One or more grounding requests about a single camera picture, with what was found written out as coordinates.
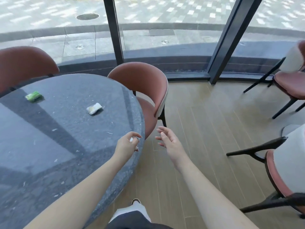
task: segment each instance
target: person's left hand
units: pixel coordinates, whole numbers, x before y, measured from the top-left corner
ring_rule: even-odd
[[[139,143],[139,140],[136,137],[141,138],[142,136],[137,132],[128,132],[126,135],[122,136],[117,141],[113,156],[119,158],[125,164],[129,158],[131,158],[132,154],[136,150],[136,146]]]

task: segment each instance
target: forearm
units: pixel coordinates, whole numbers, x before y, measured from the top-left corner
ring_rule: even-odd
[[[208,229],[258,229],[187,159],[179,169]]]
[[[112,157],[64,194],[24,229],[81,229],[124,163]]]

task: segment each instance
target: wooden floor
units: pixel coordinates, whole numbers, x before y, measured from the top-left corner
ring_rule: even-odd
[[[305,123],[305,110],[293,112],[302,101],[277,119],[271,117],[289,98],[275,86],[249,83],[170,83],[165,115],[185,151],[202,173],[238,208],[256,204],[274,191],[263,163],[250,156],[225,153],[262,144],[279,137],[287,124]],[[104,228],[117,208],[133,198],[145,205],[151,220],[174,229],[206,228],[181,175],[154,140],[146,140],[136,172],[115,202],[87,229]],[[246,214],[260,229],[305,228],[291,207]]]

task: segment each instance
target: person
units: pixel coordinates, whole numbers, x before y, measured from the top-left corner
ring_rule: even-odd
[[[182,174],[208,229],[257,229],[192,163],[173,131],[166,127],[158,127],[157,131],[160,133],[156,136],[158,144],[166,148],[175,168]],[[24,229],[82,229],[116,173],[134,153],[140,137],[136,132],[129,132],[120,138],[112,158],[42,211]],[[170,227],[152,223],[140,200],[134,199],[131,206],[118,209],[106,226],[106,229],[118,228]]]

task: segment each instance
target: dark shirt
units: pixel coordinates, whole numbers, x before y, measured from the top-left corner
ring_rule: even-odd
[[[139,211],[132,211],[114,218],[105,229],[173,229],[162,224],[151,223]]]

